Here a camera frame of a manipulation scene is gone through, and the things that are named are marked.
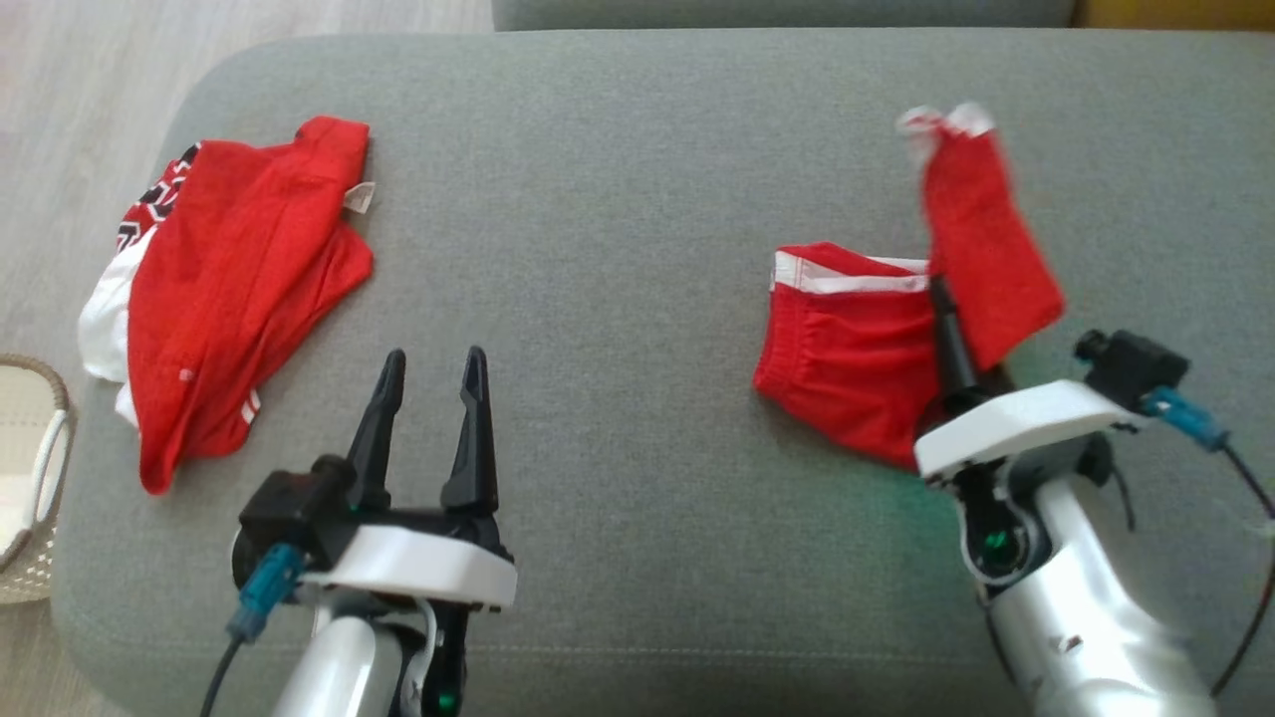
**gray couch cushion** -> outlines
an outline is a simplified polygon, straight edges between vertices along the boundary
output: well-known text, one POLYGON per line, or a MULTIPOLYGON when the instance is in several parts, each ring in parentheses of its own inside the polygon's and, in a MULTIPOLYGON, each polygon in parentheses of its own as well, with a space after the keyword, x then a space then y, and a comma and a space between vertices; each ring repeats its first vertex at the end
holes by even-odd
MULTIPOLYGON (((272 469, 343 449, 385 351, 408 352, 390 489, 432 504, 465 348, 491 357, 518 606, 470 637, 468 714, 1011 714, 947 499, 750 388, 783 242, 921 256, 895 116, 987 105, 1067 291, 1014 360, 1079 375, 1128 327, 1196 358, 1190 393, 1275 466, 1275 37, 771 29, 335 37, 270 45, 193 92, 205 137, 371 124, 370 282, 261 392, 244 450, 153 499, 112 387, 85 392, 55 614, 78 665, 143 714, 189 714, 235 606, 235 518, 272 469)), ((1269 546, 1220 461, 1167 430, 1118 444, 1137 541, 1207 677, 1269 546)), ((307 616, 241 652, 224 714, 268 712, 307 616)), ((1275 699, 1266 630, 1227 698, 1275 699)))
POLYGON ((1066 27, 1075 0, 492 0, 496 29, 1066 27))

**white tag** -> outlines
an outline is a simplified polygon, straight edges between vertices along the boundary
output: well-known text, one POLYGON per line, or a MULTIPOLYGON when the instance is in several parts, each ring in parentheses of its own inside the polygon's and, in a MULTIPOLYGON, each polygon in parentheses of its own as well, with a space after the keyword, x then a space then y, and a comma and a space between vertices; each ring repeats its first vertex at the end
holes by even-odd
POLYGON ((362 184, 356 184, 349 188, 346 193, 346 200, 340 203, 342 207, 356 212, 360 214, 367 213, 367 205, 372 203, 372 193, 376 191, 375 181, 365 181, 362 184))

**wicker basket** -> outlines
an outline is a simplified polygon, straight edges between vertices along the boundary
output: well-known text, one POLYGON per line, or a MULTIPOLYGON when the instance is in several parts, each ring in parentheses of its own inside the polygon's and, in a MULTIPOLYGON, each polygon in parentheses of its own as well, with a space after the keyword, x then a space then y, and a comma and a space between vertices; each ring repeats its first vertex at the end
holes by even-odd
POLYGON ((48 597, 71 424, 57 373, 0 353, 0 603, 48 597))

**yellow object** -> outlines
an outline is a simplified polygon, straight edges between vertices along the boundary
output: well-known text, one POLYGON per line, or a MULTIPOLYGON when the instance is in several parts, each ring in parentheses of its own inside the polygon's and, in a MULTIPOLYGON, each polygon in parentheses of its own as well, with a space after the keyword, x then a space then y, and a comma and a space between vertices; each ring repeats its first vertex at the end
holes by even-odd
POLYGON ((1275 0, 1080 0, 1076 27, 1275 29, 1275 0))

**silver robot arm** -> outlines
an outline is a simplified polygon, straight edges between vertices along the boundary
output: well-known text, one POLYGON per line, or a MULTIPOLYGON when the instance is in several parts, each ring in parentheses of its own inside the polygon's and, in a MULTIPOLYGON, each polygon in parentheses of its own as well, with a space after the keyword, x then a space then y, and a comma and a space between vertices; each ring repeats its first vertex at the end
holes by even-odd
POLYGON ((921 435, 915 455, 927 485, 956 499, 961 556, 1034 714, 1216 714, 1182 623, 1098 494, 1113 471, 1104 432, 1150 420, 1125 394, 1176 385, 1186 361, 1153 352, 1118 366, 1141 376, 987 390, 941 277, 931 296, 946 421, 921 435))
POLYGON ((385 490, 404 366, 402 351, 386 358, 347 457, 321 457, 309 473, 272 473, 240 513, 232 569, 241 609, 204 716, 238 644, 260 634, 283 598, 312 607, 315 621, 275 717, 460 712, 469 616, 511 606, 518 589, 495 517, 487 360, 470 348, 465 417, 436 509, 391 509, 385 490), (425 630, 381 620, 404 614, 423 617, 425 630))

